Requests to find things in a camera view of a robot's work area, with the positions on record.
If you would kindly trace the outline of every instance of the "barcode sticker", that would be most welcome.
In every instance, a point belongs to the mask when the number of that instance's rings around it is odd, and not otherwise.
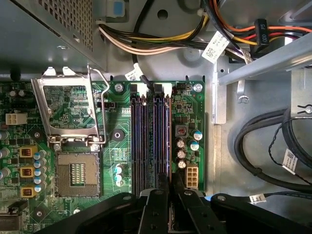
[[[244,55],[244,60],[245,60],[245,63],[248,64],[248,63],[251,63],[253,61],[253,58],[252,56],[250,55],[250,53],[247,51],[247,50],[244,50],[244,49],[240,49],[240,51],[243,53]]]
[[[140,81],[140,76],[143,75],[143,72],[141,71],[138,63],[135,63],[133,65],[133,67],[134,67],[134,70],[132,70],[131,72],[125,74],[125,77],[129,81]]]
[[[251,204],[257,204],[257,203],[260,203],[260,202],[266,202],[266,198],[264,196],[264,194],[257,194],[257,195],[253,195],[253,196],[250,196],[250,202]]]
[[[297,161],[298,158],[289,149],[287,149],[285,152],[282,167],[285,168],[290,173],[292,173],[293,175],[295,175],[296,173],[294,171],[296,169]]]
[[[215,63],[229,43],[230,42],[217,31],[201,56],[209,62]]]

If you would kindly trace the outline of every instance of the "electrolytic capacitor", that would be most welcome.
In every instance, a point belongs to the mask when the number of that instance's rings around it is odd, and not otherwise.
[[[45,160],[45,158],[41,158],[39,160],[36,160],[34,162],[34,168],[39,168],[39,167],[43,167],[46,164],[47,160]]]
[[[11,171],[8,168],[3,168],[0,170],[0,179],[4,179],[11,174]]]
[[[0,131],[0,140],[5,140],[10,136],[8,131]]]
[[[120,182],[120,181],[122,180],[122,177],[123,177],[123,174],[117,174],[117,175],[115,176],[115,181],[116,181],[116,182]]]
[[[40,167],[40,168],[36,168],[34,171],[34,175],[35,176],[40,176],[41,174],[44,174],[47,171],[46,167]]]
[[[42,174],[42,175],[36,176],[34,178],[34,183],[35,184],[40,184],[40,183],[44,182],[46,179],[47,179],[47,175],[46,174]]]
[[[44,150],[40,150],[34,154],[34,160],[39,160],[40,158],[44,158],[46,156],[46,152]]]
[[[180,168],[180,169],[184,169],[186,168],[186,163],[185,161],[181,160],[177,163],[177,167]]]
[[[10,97],[12,97],[12,98],[16,97],[17,94],[18,94],[18,93],[17,93],[16,90],[12,90],[12,91],[10,91],[10,93],[9,93]]]
[[[190,141],[190,148],[193,151],[197,151],[199,149],[199,143],[195,140]]]
[[[120,174],[122,172],[123,166],[121,164],[117,164],[115,167],[115,173]]]
[[[35,192],[39,193],[39,192],[45,190],[46,187],[47,187],[47,183],[42,182],[41,184],[36,184],[34,189],[35,189]]]
[[[8,157],[10,155],[10,151],[8,148],[2,148],[0,150],[0,158]]]
[[[195,140],[202,140],[203,134],[199,130],[194,130],[193,137]]]
[[[185,143],[184,143],[183,139],[179,139],[179,140],[177,141],[177,143],[176,143],[176,146],[177,146],[178,148],[184,148]]]
[[[185,158],[185,152],[183,150],[179,150],[177,152],[177,157],[180,158],[180,159]]]

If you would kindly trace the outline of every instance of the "motherboard chip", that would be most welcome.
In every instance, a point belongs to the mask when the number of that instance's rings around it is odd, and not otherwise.
[[[19,231],[22,220],[21,215],[0,215],[0,231]]]

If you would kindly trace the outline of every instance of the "ventilation grille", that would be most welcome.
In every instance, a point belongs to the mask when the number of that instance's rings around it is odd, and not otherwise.
[[[74,29],[80,34],[73,38],[93,51],[92,0],[37,0],[68,31]]]

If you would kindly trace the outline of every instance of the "orange wire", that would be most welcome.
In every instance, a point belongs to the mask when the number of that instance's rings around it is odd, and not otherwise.
[[[225,20],[222,18],[219,10],[218,10],[218,4],[216,3],[216,0],[214,0],[214,8],[215,8],[215,12],[217,14],[217,16],[219,17],[220,21],[224,24],[224,26],[226,26],[228,29],[231,29],[232,31],[235,31],[235,32],[246,32],[246,31],[249,31],[249,30],[252,30],[254,29],[254,26],[250,26],[248,28],[234,28],[232,26],[230,26],[229,24],[227,24],[225,22]],[[303,28],[303,27],[292,27],[292,26],[270,26],[269,29],[293,29],[293,30],[301,30],[301,31],[305,31],[305,32],[312,32],[311,29],[308,29],[308,28]]]

